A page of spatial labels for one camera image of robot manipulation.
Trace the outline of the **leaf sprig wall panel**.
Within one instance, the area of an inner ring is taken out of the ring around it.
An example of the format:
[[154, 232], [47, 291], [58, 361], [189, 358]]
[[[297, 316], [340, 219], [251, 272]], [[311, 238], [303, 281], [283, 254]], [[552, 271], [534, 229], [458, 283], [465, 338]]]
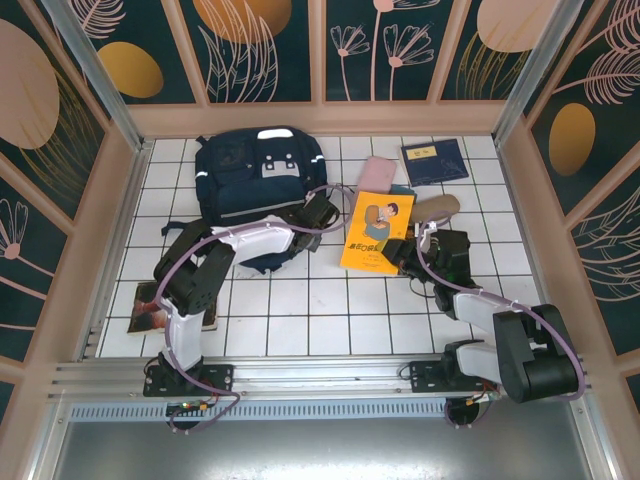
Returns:
[[577, 204], [570, 235], [614, 354], [640, 349], [640, 149]]

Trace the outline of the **Three Days to See book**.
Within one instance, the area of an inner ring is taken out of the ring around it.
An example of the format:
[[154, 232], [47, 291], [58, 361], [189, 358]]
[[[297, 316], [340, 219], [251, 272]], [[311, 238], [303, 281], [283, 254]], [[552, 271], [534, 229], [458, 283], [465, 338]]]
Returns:
[[130, 335], [163, 333], [168, 314], [154, 303], [158, 284], [141, 282], [137, 285], [127, 333]]

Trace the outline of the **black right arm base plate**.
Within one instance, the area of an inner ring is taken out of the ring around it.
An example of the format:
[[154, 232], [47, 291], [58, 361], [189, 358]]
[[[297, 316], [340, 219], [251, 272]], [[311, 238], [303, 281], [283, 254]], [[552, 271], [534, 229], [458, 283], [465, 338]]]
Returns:
[[477, 394], [499, 390], [495, 383], [464, 375], [456, 364], [446, 359], [411, 362], [409, 380], [413, 393]]

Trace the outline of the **feather and oval wall panel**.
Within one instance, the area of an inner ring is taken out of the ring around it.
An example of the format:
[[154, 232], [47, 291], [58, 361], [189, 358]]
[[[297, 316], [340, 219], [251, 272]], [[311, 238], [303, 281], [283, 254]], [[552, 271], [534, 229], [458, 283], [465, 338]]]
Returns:
[[569, 213], [640, 142], [640, 0], [607, 0], [532, 126]]

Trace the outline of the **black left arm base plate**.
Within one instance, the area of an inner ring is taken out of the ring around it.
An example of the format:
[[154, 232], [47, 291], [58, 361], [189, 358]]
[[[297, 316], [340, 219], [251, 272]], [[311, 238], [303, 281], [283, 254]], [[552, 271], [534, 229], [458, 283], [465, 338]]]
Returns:
[[[199, 371], [197, 381], [224, 391], [233, 386], [232, 365], [204, 365]], [[187, 381], [177, 371], [160, 365], [150, 366], [145, 373], [143, 396], [153, 397], [195, 397], [210, 395], [211, 392]]]

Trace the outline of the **yellow oval wall panel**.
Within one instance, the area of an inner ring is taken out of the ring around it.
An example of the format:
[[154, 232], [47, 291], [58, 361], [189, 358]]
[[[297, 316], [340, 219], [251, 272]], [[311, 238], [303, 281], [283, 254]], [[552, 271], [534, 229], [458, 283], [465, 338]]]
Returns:
[[69, 0], [127, 105], [195, 98], [161, 0]]

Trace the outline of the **navy book with flower drawing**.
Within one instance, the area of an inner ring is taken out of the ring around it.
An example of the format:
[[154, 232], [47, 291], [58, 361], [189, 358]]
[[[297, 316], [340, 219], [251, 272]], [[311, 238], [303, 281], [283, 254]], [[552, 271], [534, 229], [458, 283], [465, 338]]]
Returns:
[[469, 177], [456, 139], [402, 146], [400, 158], [411, 187]]

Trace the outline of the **leaf outline wall panel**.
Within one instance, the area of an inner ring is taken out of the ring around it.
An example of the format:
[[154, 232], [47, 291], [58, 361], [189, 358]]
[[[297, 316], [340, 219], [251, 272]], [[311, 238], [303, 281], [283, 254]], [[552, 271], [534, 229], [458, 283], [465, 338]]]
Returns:
[[211, 104], [312, 99], [308, 0], [179, 0]]

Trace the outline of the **circle and gold lines panel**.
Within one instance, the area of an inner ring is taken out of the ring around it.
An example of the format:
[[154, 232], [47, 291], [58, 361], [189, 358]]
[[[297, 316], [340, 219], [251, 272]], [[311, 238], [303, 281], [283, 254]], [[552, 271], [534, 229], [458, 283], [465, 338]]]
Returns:
[[557, 0], [471, 0], [441, 99], [507, 99], [556, 4]]

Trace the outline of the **large circle wall panel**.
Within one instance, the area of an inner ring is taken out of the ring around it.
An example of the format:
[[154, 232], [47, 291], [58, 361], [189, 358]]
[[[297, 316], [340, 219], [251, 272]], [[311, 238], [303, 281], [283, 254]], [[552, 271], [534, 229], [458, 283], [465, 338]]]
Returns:
[[105, 136], [18, 0], [0, 0], [0, 154], [73, 219]]

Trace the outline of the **grey metal sheet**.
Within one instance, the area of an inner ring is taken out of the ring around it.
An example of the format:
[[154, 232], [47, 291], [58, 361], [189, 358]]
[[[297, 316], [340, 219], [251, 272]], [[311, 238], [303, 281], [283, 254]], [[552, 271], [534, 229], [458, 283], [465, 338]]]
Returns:
[[159, 423], [74, 423], [54, 480], [593, 480], [566, 417], [221, 422], [194, 435]]

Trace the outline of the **small circuit board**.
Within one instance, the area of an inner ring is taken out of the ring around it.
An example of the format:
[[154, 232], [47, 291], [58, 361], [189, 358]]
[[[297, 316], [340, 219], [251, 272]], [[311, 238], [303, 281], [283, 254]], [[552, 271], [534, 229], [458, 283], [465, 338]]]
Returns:
[[200, 412], [208, 410], [211, 406], [212, 404], [210, 402], [204, 400], [168, 404], [166, 408], [166, 415], [171, 416], [187, 414], [189, 412]]

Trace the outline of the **aluminium corner post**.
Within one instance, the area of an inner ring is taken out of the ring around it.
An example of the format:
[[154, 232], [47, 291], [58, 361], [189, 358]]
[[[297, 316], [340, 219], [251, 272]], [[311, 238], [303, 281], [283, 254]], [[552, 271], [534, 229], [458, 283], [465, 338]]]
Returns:
[[149, 148], [67, 0], [41, 1], [128, 145], [135, 153]]
[[575, 23], [584, 0], [559, 0], [545, 29], [532, 49], [511, 90], [492, 131], [494, 145], [500, 150], [520, 119], [524, 107], [542, 81], [564, 39]]

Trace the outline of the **aluminium side rail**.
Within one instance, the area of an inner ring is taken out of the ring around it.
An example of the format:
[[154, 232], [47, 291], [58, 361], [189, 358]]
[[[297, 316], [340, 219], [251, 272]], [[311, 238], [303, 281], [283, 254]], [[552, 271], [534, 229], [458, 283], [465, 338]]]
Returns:
[[126, 248], [127, 235], [133, 223], [136, 202], [142, 188], [152, 148], [153, 142], [142, 140], [142, 144], [132, 156], [131, 167], [124, 184], [120, 203], [115, 212], [103, 259], [76, 342], [72, 356], [73, 362], [82, 362], [84, 360], [89, 337], [93, 329], [95, 327], [101, 329], [102, 323], [107, 316], [113, 288], [117, 282], [120, 262]]
[[555, 290], [558, 278], [552, 250], [558, 237], [553, 232], [559, 225], [558, 206], [540, 154], [527, 137], [509, 139], [500, 147], [499, 154], [532, 263], [540, 303], [554, 304], [564, 322], [569, 322], [570, 312]]

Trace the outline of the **navy student backpack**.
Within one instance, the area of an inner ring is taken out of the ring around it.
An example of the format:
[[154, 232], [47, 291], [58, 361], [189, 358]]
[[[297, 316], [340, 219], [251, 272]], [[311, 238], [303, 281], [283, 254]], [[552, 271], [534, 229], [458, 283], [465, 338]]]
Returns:
[[[315, 194], [330, 194], [319, 143], [291, 126], [232, 130], [197, 138], [195, 189], [202, 219], [211, 227], [256, 222]], [[254, 259], [240, 263], [262, 274]]]

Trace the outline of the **yellow cartoon cover book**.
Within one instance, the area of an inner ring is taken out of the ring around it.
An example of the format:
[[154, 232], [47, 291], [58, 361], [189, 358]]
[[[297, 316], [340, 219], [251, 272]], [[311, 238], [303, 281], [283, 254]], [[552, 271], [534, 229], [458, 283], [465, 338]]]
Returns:
[[361, 191], [340, 260], [344, 269], [396, 275], [381, 248], [390, 240], [403, 240], [414, 205], [413, 195], [378, 194]]

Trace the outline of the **two flowers wall panel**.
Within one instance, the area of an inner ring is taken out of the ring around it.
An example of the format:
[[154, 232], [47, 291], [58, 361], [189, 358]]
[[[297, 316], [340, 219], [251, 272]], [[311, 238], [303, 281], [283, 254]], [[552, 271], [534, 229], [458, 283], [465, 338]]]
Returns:
[[427, 98], [452, 0], [326, 0], [325, 99]]

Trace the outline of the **pink pencil case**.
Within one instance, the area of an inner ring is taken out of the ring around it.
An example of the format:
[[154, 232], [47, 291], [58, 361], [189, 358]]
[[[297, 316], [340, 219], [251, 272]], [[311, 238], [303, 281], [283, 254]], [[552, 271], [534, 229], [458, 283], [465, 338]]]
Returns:
[[393, 160], [370, 156], [360, 173], [357, 190], [362, 192], [388, 194], [391, 190], [396, 173], [396, 163]]

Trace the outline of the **beige fabric pencil case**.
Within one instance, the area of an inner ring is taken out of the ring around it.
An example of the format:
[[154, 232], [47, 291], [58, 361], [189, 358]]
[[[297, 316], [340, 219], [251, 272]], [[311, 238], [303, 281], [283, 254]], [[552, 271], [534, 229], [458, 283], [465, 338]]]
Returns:
[[416, 202], [410, 218], [412, 222], [441, 221], [459, 211], [458, 199], [453, 195], [444, 194]]

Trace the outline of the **flower outline wall panel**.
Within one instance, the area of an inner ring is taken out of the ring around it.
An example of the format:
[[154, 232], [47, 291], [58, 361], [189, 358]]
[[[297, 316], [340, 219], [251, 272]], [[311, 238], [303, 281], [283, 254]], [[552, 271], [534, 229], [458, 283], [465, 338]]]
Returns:
[[66, 241], [0, 178], [0, 356], [25, 361]]

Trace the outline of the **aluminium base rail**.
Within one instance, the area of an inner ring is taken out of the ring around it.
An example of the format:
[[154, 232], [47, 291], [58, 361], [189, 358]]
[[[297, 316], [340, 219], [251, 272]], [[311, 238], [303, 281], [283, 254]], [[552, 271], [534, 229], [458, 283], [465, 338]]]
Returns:
[[[289, 357], [207, 357], [234, 367], [232, 390], [243, 400], [407, 397], [402, 377], [413, 361], [438, 354]], [[144, 401], [144, 358], [90, 358], [55, 366], [45, 392], [65, 401]]]

